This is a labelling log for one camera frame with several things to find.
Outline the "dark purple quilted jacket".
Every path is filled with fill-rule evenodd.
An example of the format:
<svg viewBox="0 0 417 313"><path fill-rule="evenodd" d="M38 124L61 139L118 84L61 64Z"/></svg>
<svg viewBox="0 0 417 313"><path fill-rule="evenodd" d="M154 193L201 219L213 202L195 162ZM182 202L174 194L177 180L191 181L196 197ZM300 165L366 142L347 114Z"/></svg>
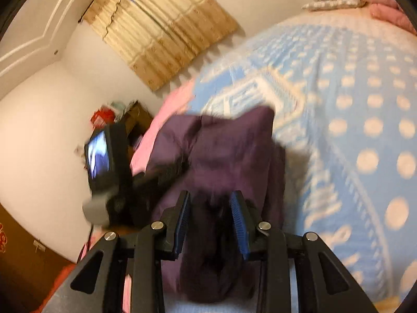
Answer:
<svg viewBox="0 0 417 313"><path fill-rule="evenodd" d="M229 198L240 191L264 220L283 223L286 153L272 139L274 115L267 106L234 119L174 115L158 132L147 168L179 159L188 168L151 217L173 207L182 191L192 200L183 252L162 266L168 291L204 304L251 297L254 267L237 247Z"/></svg>

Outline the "brown wooden door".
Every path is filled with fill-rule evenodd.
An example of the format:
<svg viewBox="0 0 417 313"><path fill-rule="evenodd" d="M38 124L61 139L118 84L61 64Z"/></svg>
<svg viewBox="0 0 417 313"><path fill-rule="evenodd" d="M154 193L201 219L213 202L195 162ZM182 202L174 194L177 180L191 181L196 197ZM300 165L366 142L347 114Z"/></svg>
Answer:
<svg viewBox="0 0 417 313"><path fill-rule="evenodd" d="M44 246L1 208L1 311L37 310L73 262Z"/></svg>

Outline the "brown wooden desk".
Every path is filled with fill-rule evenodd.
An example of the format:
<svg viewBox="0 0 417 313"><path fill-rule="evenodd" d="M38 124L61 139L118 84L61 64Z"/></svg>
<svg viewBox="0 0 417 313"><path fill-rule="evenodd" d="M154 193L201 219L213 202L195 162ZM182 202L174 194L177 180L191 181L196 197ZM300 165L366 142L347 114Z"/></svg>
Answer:
<svg viewBox="0 0 417 313"><path fill-rule="evenodd" d="M150 128L153 115L139 101L135 100L129 104L121 121L126 127L128 152L129 156L132 157L140 144L140 140Z"/></svg>

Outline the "red gift bag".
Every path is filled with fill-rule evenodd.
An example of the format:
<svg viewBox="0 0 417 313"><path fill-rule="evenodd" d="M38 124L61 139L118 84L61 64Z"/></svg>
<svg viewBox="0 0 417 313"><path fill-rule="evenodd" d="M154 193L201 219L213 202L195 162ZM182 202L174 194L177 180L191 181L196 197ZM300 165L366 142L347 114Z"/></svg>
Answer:
<svg viewBox="0 0 417 313"><path fill-rule="evenodd" d="M103 105L101 108L96 110L92 117L90 118L90 122L94 129L103 128L107 124L114 123L116 118L116 114L114 111L109 108L108 106Z"/></svg>

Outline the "beige patterned window curtain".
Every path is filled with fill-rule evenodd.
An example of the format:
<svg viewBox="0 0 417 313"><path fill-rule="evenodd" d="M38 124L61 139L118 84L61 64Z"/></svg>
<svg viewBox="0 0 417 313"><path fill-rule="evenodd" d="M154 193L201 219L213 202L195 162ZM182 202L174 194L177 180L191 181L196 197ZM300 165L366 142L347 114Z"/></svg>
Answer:
<svg viewBox="0 0 417 313"><path fill-rule="evenodd" d="M216 0L93 0L82 19L152 91L238 28Z"/></svg>

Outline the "pink and blue bedspread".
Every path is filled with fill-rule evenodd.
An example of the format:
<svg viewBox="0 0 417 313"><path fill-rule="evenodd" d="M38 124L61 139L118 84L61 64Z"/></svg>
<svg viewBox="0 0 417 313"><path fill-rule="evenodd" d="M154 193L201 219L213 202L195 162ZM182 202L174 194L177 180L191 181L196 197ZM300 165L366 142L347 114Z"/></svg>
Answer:
<svg viewBox="0 0 417 313"><path fill-rule="evenodd" d="M316 232L394 312L416 281L416 36L359 10L272 26L168 95L132 170L169 116L256 105L275 109L287 152L285 229Z"/></svg>

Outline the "pink folded quilt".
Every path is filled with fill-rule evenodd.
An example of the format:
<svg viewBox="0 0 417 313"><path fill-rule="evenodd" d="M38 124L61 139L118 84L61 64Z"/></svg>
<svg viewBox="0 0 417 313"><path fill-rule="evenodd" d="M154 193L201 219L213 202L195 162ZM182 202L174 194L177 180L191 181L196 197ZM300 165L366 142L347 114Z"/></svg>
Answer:
<svg viewBox="0 0 417 313"><path fill-rule="evenodd" d="M413 27L410 19L404 13L396 0L364 0L368 3L370 15L372 18L386 21L416 35L416 29Z"/></svg>

